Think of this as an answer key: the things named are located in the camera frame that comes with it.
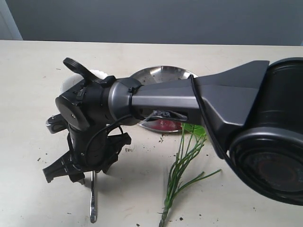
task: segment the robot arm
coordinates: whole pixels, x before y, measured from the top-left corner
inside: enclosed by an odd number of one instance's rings
[[[60,114],[47,125],[69,131],[69,151],[44,169],[48,182],[103,171],[131,139],[109,136],[151,114],[203,125],[219,156],[252,189],[274,200],[303,205],[303,60],[271,66],[252,61],[223,73],[142,86],[134,78],[101,80],[72,59],[63,63],[84,80],[56,98]]]

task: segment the green plant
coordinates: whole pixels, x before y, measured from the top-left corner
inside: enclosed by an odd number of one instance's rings
[[[190,138],[188,140],[188,144],[185,146],[185,131],[190,132]],[[159,223],[159,227],[165,226],[165,221],[168,215],[170,208],[172,207],[173,201],[176,196],[185,188],[190,186],[191,184],[201,181],[205,178],[208,178],[218,172],[221,169],[209,174],[204,175],[202,172],[194,179],[188,181],[187,183],[182,184],[180,179],[188,164],[200,153],[201,148],[204,146],[204,142],[206,140],[206,132],[202,126],[191,125],[191,124],[182,124],[182,136],[180,141],[179,150],[176,154],[176,160],[172,164],[169,172],[169,179],[167,183],[166,197],[164,200],[164,208],[161,216],[161,221]]]

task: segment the green leaf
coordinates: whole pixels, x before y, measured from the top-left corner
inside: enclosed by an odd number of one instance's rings
[[[206,131],[205,131],[204,127],[202,127],[200,125],[185,123],[185,124],[182,124],[182,127],[184,128],[185,131],[193,133],[198,138],[204,137],[206,135]]]

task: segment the white table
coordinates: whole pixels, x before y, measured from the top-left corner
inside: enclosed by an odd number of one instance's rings
[[[61,83],[73,74],[62,64],[65,57],[120,78],[155,65],[178,66],[203,76],[252,60],[295,56],[303,57],[303,47],[0,41],[0,226],[158,226],[178,135],[164,136],[159,143],[160,134],[124,127],[133,139],[128,146],[133,151],[123,148],[108,175],[98,174],[96,224],[89,221],[89,187],[71,183],[67,176],[46,182],[42,169],[68,150],[67,132],[51,135],[45,127],[46,119],[58,113],[54,99]],[[179,196],[169,227],[303,225],[302,207],[252,191],[208,143],[184,181],[201,170],[218,168],[221,174]]]

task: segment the stainless steel plate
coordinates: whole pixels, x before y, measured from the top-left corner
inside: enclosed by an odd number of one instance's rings
[[[143,85],[163,83],[177,79],[187,79],[189,75],[197,77],[194,73],[174,67],[174,66],[155,66],[140,70],[134,73],[131,77],[140,81]],[[166,120],[156,120],[153,122],[141,121],[138,123],[141,127],[156,132],[178,132],[181,131],[181,124],[179,122],[172,122]]]

